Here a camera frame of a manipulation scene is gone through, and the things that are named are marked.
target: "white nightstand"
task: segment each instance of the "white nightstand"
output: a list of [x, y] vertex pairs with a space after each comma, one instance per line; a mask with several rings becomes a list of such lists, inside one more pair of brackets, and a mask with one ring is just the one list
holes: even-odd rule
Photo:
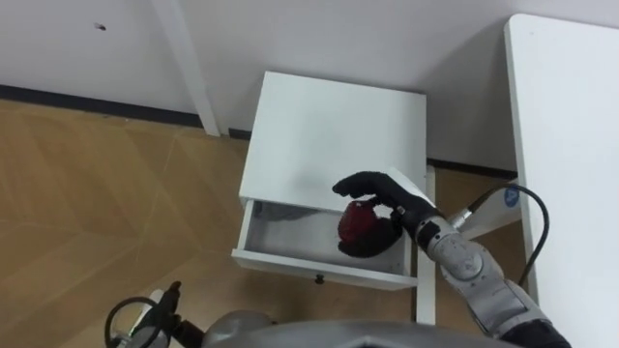
[[408, 236], [369, 259], [338, 251], [338, 222], [350, 199], [331, 187], [357, 171], [395, 167], [433, 199], [426, 160], [425, 96], [266, 72], [232, 256], [243, 267], [317, 282], [416, 286]]

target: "white wall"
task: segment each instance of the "white wall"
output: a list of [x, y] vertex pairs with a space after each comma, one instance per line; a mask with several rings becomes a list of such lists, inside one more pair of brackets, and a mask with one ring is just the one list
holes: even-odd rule
[[514, 169], [503, 25], [619, 26], [617, 0], [183, 0], [222, 130], [250, 130], [265, 70], [428, 94], [428, 155]]
[[[506, 169], [509, 16], [619, 26], [617, 0], [179, 1], [222, 131], [251, 129], [265, 70], [297, 73], [427, 93], [430, 157]], [[0, 84], [195, 112], [149, 0], [4, 0], [0, 49]]]
[[195, 112], [148, 0], [3, 0], [0, 52], [0, 84]]

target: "cable connector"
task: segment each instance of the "cable connector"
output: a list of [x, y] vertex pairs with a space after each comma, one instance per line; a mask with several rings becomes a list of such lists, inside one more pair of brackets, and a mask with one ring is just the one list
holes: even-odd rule
[[458, 213], [452, 215], [447, 219], [447, 221], [458, 230], [462, 225], [466, 222], [466, 220], [473, 215], [473, 212], [468, 210], [468, 208], [464, 208]]

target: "baseboard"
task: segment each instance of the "baseboard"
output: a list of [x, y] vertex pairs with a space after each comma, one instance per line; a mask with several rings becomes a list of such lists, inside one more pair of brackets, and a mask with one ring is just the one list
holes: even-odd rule
[[[229, 129], [228, 131], [231, 138], [243, 140], [251, 139], [251, 131], [249, 130]], [[455, 170], [464, 173], [483, 175], [491, 178], [512, 180], [517, 177], [517, 173], [512, 170], [488, 168], [480, 165], [464, 164], [442, 159], [427, 159], [427, 164], [432, 165], [435, 168]]]
[[202, 128], [202, 122], [197, 114], [165, 110], [149, 106], [133, 105], [123, 102], [102, 101], [59, 93], [36, 91], [27, 88], [0, 85], [0, 99], [97, 112], [137, 120]]

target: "white desk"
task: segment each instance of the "white desk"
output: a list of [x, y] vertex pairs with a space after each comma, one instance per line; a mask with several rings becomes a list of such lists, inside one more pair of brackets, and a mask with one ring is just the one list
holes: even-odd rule
[[518, 180], [550, 213], [531, 290], [574, 347], [619, 347], [619, 30], [518, 14], [505, 35]]

